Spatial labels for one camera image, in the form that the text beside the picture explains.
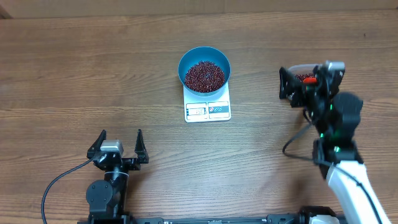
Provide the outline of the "orange scoop with blue handle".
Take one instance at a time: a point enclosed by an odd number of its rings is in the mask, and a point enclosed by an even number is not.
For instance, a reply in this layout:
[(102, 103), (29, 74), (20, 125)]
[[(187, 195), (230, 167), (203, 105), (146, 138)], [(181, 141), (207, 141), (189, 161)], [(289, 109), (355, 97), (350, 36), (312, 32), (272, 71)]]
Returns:
[(303, 83), (305, 85), (316, 85), (318, 83), (318, 80), (316, 77), (307, 77), (303, 80)]

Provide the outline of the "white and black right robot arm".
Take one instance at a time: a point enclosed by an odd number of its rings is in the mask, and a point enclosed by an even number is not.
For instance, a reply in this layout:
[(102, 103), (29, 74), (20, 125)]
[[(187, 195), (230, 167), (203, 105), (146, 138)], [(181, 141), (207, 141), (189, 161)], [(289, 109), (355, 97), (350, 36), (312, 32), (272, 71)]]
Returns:
[(363, 101), (352, 93), (340, 92), (344, 74), (345, 65), (340, 62), (315, 65), (309, 77), (280, 68), (279, 97), (289, 100), (293, 108), (301, 107), (308, 122), (288, 143), (315, 127), (319, 138), (313, 142), (309, 161), (320, 168), (346, 222), (389, 223), (353, 139), (361, 121)]

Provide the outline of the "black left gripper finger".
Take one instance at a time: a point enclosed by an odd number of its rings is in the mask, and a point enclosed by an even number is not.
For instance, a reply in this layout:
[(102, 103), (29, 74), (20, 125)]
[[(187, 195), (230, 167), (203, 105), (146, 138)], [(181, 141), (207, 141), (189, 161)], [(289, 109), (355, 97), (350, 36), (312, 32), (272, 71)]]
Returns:
[(103, 129), (96, 141), (89, 147), (86, 154), (86, 157), (88, 159), (92, 159), (94, 155), (100, 150), (103, 141), (106, 140), (106, 134), (107, 131)]
[(149, 163), (149, 155), (146, 151), (146, 147), (144, 144), (143, 133), (141, 129), (138, 129), (136, 146), (134, 152), (137, 154), (137, 160), (140, 164), (148, 164)]

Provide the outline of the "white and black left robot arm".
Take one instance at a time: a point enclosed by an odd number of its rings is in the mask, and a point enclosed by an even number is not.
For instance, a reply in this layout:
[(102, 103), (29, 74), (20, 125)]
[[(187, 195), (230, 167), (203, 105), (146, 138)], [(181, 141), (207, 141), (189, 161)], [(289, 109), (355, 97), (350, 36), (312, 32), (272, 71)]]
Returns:
[(135, 223), (133, 215), (125, 211), (129, 172), (141, 169), (149, 162), (142, 131), (137, 131), (134, 152), (136, 157), (123, 156), (123, 145), (118, 139), (107, 140), (102, 130), (87, 152), (87, 158), (104, 171), (104, 179), (96, 180), (86, 190), (89, 204), (88, 223)]

